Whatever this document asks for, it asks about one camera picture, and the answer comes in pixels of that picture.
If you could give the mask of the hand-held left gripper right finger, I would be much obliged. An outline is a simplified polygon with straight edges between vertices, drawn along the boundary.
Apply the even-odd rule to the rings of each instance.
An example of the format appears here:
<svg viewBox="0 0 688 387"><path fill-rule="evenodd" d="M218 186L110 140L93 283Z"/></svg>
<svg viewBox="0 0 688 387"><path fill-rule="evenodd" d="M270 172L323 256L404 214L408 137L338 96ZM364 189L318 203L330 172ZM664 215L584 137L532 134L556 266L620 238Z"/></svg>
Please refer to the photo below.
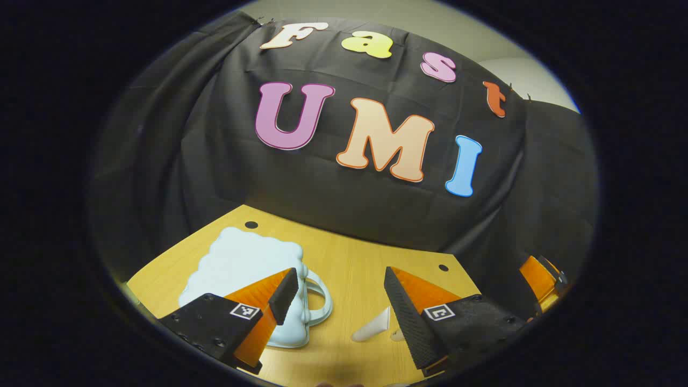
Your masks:
<svg viewBox="0 0 688 387"><path fill-rule="evenodd" d="M384 287L415 367L425 377L476 367L527 324L488 297L461 297L397 267L386 267Z"/></svg>

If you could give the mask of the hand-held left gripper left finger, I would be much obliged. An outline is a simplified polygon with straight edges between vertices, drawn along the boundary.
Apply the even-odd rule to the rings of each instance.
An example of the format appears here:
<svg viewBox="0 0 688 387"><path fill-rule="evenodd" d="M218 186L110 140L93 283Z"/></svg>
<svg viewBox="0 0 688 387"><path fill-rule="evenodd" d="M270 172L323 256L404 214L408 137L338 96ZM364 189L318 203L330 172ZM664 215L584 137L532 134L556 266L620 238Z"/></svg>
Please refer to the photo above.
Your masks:
<svg viewBox="0 0 688 387"><path fill-rule="evenodd" d="M289 268L226 296L206 292L158 321L202 353L257 375L298 290L297 270Z"/></svg>

